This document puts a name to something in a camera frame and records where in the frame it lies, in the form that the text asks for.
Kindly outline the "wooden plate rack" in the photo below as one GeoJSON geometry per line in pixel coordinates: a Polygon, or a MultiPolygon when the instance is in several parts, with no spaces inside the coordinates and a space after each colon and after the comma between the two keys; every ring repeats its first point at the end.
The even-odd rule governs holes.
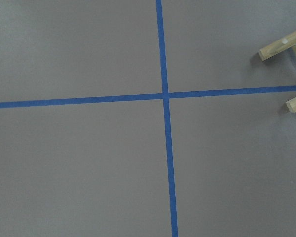
{"type": "MultiPolygon", "coordinates": [[[[296,30],[258,51],[262,61],[265,61],[287,49],[291,49],[296,57],[296,30]]],[[[287,101],[286,105],[291,113],[296,112],[296,97],[287,101]]]]}

